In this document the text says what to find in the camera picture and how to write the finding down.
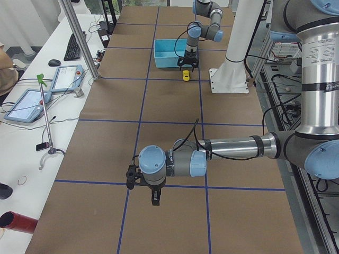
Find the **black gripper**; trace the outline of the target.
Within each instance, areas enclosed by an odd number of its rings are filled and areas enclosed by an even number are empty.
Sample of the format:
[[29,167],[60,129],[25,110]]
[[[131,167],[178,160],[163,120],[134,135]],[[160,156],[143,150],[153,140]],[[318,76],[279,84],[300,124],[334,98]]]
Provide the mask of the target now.
[[185,50],[184,56],[179,56],[177,65],[179,66],[180,70],[184,65],[192,66],[192,72],[199,67],[198,57],[196,51],[188,52]]
[[151,185],[146,182],[143,173],[139,169],[138,165],[129,165],[126,172],[126,186],[129,190],[134,189],[135,185],[148,186],[151,189],[151,203],[153,206],[160,206],[161,189],[164,187],[164,180],[161,180],[159,184]]

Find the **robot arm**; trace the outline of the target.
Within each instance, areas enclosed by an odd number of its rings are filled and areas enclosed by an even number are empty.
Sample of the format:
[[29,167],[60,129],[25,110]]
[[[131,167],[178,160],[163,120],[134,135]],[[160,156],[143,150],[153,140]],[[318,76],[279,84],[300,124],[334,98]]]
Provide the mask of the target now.
[[[251,46],[256,20],[262,15],[260,5],[266,1],[239,1],[235,23],[228,44],[225,62],[210,69],[213,93],[248,93],[245,85],[244,62]],[[338,178],[338,1],[273,1],[270,39],[275,43],[296,43],[301,52],[301,92],[263,113],[263,135],[235,139],[198,140],[195,127],[172,149],[164,151],[157,145],[144,147],[132,158],[126,173],[126,186],[151,189],[152,205],[159,206],[161,190],[167,177],[199,177],[206,174],[207,161],[223,158],[245,161],[259,157],[283,159],[303,168],[318,178]],[[199,65],[198,39],[219,42],[223,32],[220,21],[223,12],[212,1],[194,1],[193,13],[208,17],[211,23],[199,21],[187,26],[188,34],[179,67]],[[293,127],[296,120],[289,114],[299,114],[295,129],[264,134],[265,115],[281,107],[281,121]]]
[[221,7],[213,1],[193,1],[193,13],[198,16],[207,17],[210,19],[209,25],[203,25],[200,21],[191,22],[186,29],[188,34],[186,40],[186,48],[183,56],[178,56],[177,65],[189,65],[198,68],[199,59],[197,56],[198,43],[200,38],[220,42],[224,36],[223,30],[220,28],[220,23],[223,17]]

